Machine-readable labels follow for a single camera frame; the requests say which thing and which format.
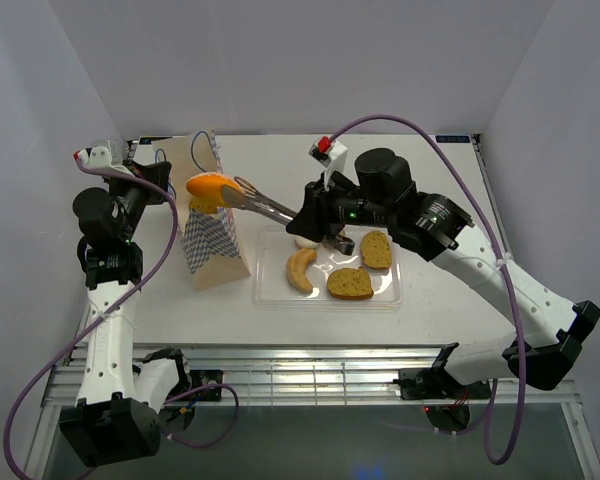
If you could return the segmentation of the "pale bread stick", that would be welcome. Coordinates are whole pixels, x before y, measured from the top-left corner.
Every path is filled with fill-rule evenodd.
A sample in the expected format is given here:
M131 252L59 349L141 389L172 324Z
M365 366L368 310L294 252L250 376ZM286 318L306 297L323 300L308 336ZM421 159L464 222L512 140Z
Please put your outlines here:
M291 286L301 293L311 293L313 284L309 281L307 268L317 258L313 249L300 249L292 254L286 262L287 280Z

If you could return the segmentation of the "metal serving tongs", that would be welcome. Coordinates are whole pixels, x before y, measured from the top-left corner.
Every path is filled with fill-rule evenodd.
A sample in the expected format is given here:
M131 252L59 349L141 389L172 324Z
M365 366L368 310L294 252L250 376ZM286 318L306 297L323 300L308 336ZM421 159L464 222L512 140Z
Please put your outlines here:
M234 180L241 189L230 185L220 187L221 198L229 207L257 213L284 226L297 215L295 211L262 194L241 177L235 177ZM344 255L352 255L355 247L355 242L343 235L327 236L324 234L322 242Z

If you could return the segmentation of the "orange oval bread roll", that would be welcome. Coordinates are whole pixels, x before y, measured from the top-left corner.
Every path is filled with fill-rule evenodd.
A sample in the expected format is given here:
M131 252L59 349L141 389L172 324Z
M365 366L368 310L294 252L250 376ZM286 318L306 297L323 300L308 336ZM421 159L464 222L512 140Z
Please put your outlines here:
M222 187L229 186L243 193L242 187L229 176L219 172L206 172L187 180L186 190L194 197L220 205L223 202Z

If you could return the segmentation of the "paper bread bag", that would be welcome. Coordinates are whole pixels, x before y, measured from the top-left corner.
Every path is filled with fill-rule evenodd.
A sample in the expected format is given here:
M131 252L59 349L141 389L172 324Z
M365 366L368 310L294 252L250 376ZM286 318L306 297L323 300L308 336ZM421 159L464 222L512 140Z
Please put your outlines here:
M249 277L233 211L219 207L217 214L205 215L188 208L194 196L186 190L187 180L200 173L223 172L214 132L171 137L152 143L152 147L156 162L172 165L170 189L193 288L200 292Z

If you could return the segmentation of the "small thin toast slice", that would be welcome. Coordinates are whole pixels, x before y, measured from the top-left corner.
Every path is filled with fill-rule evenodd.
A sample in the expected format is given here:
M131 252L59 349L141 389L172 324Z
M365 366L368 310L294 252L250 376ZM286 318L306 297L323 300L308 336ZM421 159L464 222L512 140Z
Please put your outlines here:
M205 215L217 214L219 210L219 206L213 201L196 196L189 201L188 208Z

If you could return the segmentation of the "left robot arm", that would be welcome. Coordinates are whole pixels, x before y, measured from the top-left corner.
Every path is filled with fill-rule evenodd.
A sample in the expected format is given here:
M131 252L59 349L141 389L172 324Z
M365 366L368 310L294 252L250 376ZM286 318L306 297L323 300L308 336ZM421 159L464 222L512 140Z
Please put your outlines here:
M83 234L78 257L89 302L87 357L76 402L61 413L59 426L88 468L156 454L165 401L192 387L179 349L133 360L135 313L147 279L133 235L147 206L169 200L170 173L166 161L132 162L105 173L106 188L88 188L73 201Z

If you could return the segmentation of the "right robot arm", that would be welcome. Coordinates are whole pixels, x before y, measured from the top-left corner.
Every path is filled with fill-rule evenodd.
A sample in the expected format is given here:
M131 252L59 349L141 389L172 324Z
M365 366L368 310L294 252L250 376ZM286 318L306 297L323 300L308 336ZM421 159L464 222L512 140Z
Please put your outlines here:
M314 242L332 240L349 254L354 244L342 235L345 226L384 228L394 243L462 281L510 323L522 324L521 336L507 333L443 347L412 385L444 397L496 378L554 389L573 368L600 308L555 294L513 261L497 256L467 212L443 195L417 189L407 160L392 150L375 148L358 156L356 182L342 172L346 153L337 143L311 148L325 170L306 185L302 208L286 227L289 233Z

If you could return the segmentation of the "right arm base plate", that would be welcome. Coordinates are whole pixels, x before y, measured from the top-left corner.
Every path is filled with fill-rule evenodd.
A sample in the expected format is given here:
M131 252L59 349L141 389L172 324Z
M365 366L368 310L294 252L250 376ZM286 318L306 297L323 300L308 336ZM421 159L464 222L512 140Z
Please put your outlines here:
M400 369L393 383L402 400L486 400L492 390L488 381L461 385L446 372L435 368Z

